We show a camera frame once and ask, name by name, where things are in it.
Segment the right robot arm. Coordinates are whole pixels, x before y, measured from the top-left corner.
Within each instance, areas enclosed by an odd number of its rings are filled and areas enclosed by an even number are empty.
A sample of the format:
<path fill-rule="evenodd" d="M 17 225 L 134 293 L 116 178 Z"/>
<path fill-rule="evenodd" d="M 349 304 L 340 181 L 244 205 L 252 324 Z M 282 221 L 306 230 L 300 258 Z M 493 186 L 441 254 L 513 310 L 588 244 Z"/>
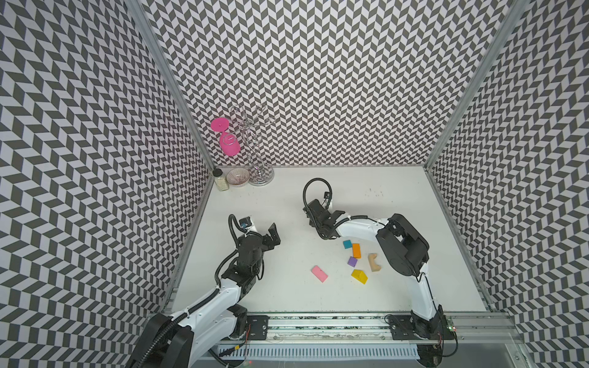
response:
<path fill-rule="evenodd" d="M 435 334 L 443 313 L 428 280 L 429 244 L 404 216 L 394 214 L 380 220 L 350 216 L 344 211 L 330 212 L 317 199 L 305 202 L 303 211 L 324 240 L 351 238 L 380 245 L 391 268 L 406 278 L 413 334 L 423 340 Z"/>

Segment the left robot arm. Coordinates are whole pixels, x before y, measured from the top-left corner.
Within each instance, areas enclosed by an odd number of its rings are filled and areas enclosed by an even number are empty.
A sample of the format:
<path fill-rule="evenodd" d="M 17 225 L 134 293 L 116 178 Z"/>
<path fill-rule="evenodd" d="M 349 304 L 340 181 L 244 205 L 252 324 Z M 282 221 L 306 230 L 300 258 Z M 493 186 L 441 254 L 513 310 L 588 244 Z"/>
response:
<path fill-rule="evenodd" d="M 265 271 L 264 254 L 281 244 L 276 224 L 262 235 L 249 217 L 229 217 L 235 249 L 217 267 L 216 286 L 188 307 L 152 317 L 144 328 L 127 367 L 191 367 L 226 338 L 247 335 L 247 309 L 239 302 Z"/>

